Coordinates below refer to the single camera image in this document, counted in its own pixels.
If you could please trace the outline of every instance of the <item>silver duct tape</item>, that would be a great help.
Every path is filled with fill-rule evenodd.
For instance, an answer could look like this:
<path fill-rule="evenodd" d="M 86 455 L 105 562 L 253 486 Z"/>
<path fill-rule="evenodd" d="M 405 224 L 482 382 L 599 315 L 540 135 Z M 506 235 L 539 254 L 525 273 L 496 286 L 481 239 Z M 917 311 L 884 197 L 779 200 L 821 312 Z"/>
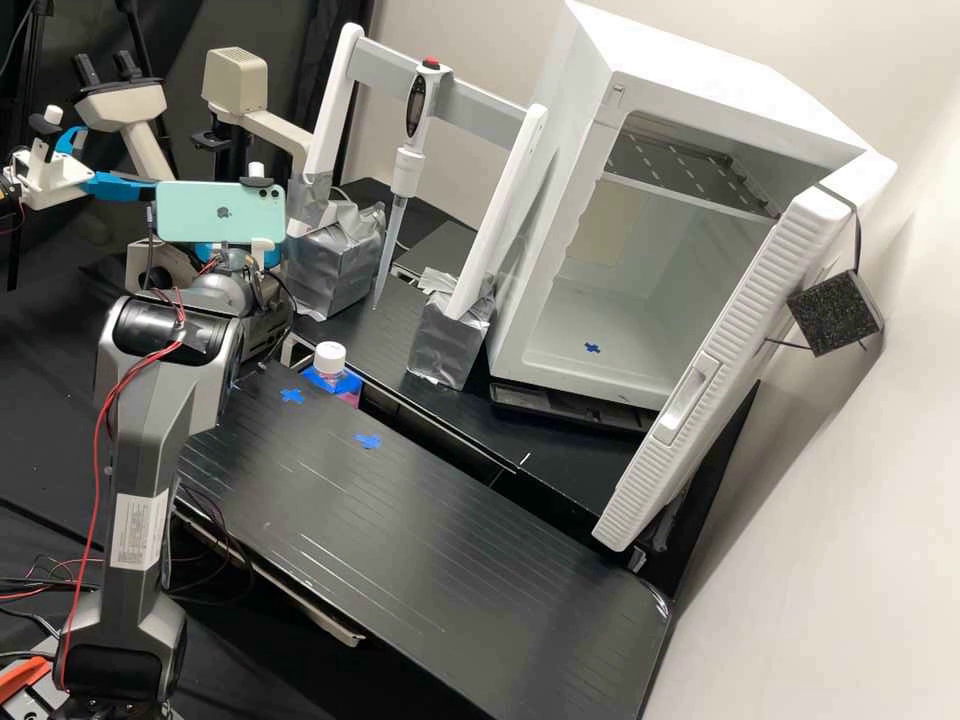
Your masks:
<path fill-rule="evenodd" d="M 496 306 L 493 277 L 484 279 L 480 297 L 456 320 L 443 314 L 450 296 L 451 293 L 437 290 L 424 303 L 407 370 L 431 382 L 463 390 Z"/>
<path fill-rule="evenodd" d="M 383 248 L 383 204 L 360 216 L 366 232 L 358 237 L 330 225 L 286 239 L 287 286 L 301 315 L 322 322 L 370 292 Z"/>
<path fill-rule="evenodd" d="M 327 209 L 332 185 L 331 173 L 317 175 L 310 183 L 302 175 L 294 174 L 287 183 L 287 217 L 310 227 L 319 225 Z"/>

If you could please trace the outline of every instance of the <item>smartphone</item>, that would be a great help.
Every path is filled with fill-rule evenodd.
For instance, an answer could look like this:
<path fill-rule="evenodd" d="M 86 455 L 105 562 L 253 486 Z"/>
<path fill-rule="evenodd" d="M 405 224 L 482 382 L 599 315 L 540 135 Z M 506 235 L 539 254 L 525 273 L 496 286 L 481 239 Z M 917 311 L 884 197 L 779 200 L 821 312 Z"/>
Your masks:
<path fill-rule="evenodd" d="M 157 236 L 172 243 L 241 245 L 262 238 L 279 245 L 286 231 L 285 199 L 279 185 L 160 182 Z"/>

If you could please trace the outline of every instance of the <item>white cap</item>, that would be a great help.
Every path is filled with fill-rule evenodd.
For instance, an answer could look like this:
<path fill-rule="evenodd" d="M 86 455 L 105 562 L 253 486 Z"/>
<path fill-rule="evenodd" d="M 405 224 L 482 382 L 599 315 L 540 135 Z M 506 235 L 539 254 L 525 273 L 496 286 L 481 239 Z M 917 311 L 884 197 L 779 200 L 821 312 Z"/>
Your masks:
<path fill-rule="evenodd" d="M 343 370 L 347 349 L 340 343 L 326 340 L 313 351 L 313 369 L 324 375 L 336 375 Z"/>
<path fill-rule="evenodd" d="M 59 125 L 63 120 L 63 108 L 59 105 L 47 105 L 47 109 L 43 111 L 43 119 L 53 125 Z"/>

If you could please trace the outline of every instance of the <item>electronic pipette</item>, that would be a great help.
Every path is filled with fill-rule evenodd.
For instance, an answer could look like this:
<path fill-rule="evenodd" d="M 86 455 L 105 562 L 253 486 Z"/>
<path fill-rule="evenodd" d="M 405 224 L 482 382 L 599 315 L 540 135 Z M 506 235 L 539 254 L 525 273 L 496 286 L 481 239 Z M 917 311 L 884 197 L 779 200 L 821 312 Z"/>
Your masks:
<path fill-rule="evenodd" d="M 393 192 L 393 208 L 390 210 L 390 222 L 383 241 L 383 253 L 380 255 L 380 270 L 373 288 L 373 308 L 376 309 L 387 282 L 387 273 L 393 260 L 393 250 L 397 246 L 400 223 L 407 208 L 407 200 L 417 193 L 420 173 L 423 170 L 425 156 L 423 143 L 427 138 L 427 126 L 436 107 L 437 88 L 443 76 L 450 68 L 441 65 L 434 57 L 426 57 L 417 66 L 417 74 L 410 84 L 407 94 L 407 108 L 404 113 L 403 131 L 406 141 L 397 148 L 397 159 L 393 166 L 393 180 L 390 190 Z"/>

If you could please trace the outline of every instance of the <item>blue tape cross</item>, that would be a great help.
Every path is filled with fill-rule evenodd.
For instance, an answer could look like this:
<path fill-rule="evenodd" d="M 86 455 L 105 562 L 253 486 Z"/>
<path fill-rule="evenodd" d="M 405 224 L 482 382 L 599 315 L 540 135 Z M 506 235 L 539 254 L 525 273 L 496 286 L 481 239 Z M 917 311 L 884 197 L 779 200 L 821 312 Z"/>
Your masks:
<path fill-rule="evenodd" d="M 363 433 L 357 433 L 353 436 L 353 439 L 360 443 L 364 450 L 376 450 L 383 443 L 379 435 L 364 435 Z"/>
<path fill-rule="evenodd" d="M 297 405 L 303 405 L 306 398 L 303 397 L 303 391 L 300 388 L 293 388 L 289 390 L 284 388 L 280 391 L 280 394 L 283 395 L 284 402 L 294 402 Z"/>

